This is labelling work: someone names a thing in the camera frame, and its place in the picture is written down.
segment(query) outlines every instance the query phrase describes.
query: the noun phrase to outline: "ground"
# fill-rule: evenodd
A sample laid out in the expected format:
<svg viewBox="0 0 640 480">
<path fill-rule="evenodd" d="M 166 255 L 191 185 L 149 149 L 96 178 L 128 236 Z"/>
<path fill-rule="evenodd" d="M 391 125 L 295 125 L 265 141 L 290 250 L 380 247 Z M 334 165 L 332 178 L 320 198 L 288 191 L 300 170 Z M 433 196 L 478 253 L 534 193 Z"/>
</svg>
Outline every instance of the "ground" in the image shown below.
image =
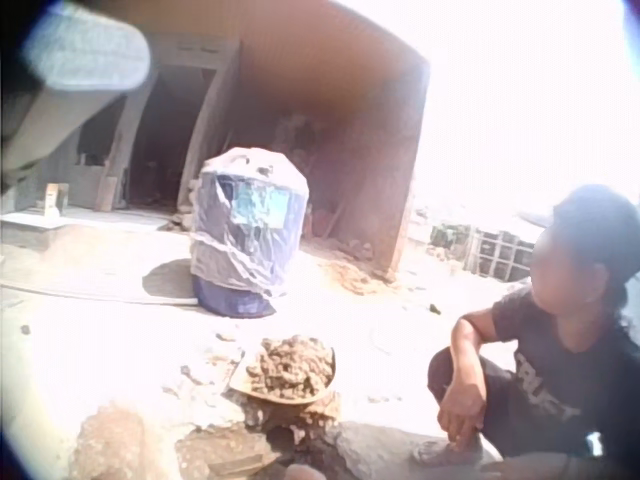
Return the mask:
<svg viewBox="0 0 640 480">
<path fill-rule="evenodd" d="M 408 253 L 387 286 L 327 245 L 305 244 L 278 313 L 238 321 L 189 305 L 186 235 L 66 226 L 43 239 L 3 228 L 3 241 L 3 282 L 23 290 L 2 289 L 3 429 L 36 478 L 55 480 L 67 475 L 88 416 L 113 400 L 160 408 L 161 387 L 220 334 L 239 345 L 317 336 L 336 350 L 343 421 L 441 436 L 426 389 L 429 359 L 460 314 L 505 291 L 421 252 Z M 364 294 L 349 291 L 362 281 Z M 84 298 L 24 291 L 31 288 Z M 166 298 L 182 305 L 127 303 Z M 510 367 L 511 351 L 486 354 Z"/>
</svg>

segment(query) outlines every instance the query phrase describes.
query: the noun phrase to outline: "dark hair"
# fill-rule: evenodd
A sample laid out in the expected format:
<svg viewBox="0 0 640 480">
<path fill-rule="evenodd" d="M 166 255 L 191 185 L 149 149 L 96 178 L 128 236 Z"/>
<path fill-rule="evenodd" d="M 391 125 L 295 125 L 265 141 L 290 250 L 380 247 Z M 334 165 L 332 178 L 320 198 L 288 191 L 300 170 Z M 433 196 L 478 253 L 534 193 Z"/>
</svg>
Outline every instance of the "dark hair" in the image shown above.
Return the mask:
<svg viewBox="0 0 640 480">
<path fill-rule="evenodd" d="M 640 214 L 627 198 L 604 185 L 585 185 L 553 210 L 553 230 L 576 258 L 609 272 L 605 294 L 615 310 L 627 303 L 625 284 L 640 272 Z"/>
</svg>

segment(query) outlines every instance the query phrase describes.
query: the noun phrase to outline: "black t-shirt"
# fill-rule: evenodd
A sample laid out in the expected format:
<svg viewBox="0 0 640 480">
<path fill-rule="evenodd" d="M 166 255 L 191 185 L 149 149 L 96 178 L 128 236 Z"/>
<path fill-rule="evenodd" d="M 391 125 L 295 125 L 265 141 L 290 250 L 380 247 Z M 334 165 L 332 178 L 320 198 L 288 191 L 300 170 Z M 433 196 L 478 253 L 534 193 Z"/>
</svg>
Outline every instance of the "black t-shirt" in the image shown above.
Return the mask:
<svg viewBox="0 0 640 480">
<path fill-rule="evenodd" d="M 525 287 L 494 304 L 503 342 L 518 341 L 509 392 L 510 428 L 531 451 L 590 454 L 600 434 L 604 454 L 640 474 L 640 347 L 611 328 L 585 352 L 565 349 L 552 315 Z"/>
</svg>

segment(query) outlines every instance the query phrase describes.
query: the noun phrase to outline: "plastic-wrapped object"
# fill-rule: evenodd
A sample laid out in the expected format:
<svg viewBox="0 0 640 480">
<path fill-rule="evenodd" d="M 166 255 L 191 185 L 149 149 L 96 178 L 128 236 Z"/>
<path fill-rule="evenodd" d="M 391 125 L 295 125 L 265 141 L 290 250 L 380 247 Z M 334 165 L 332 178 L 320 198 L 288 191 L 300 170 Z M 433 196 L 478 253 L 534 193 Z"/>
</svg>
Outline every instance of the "plastic-wrapped object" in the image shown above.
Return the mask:
<svg viewBox="0 0 640 480">
<path fill-rule="evenodd" d="M 272 313 L 300 243 L 306 179 L 282 154 L 234 148 L 206 162 L 195 192 L 191 273 L 201 305 Z"/>
</svg>

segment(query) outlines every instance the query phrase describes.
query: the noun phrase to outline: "sky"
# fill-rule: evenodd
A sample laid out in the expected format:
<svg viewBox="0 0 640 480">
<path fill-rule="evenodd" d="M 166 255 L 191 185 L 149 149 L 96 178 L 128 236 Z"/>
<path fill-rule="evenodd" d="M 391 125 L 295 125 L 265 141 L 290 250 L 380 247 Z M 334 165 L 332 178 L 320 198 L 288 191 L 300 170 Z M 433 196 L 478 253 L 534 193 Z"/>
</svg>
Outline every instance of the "sky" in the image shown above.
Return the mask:
<svg viewBox="0 0 640 480">
<path fill-rule="evenodd" d="M 640 201 L 640 73 L 621 3 L 340 3 L 430 62 L 418 203 L 539 210 L 591 182 Z"/>
</svg>

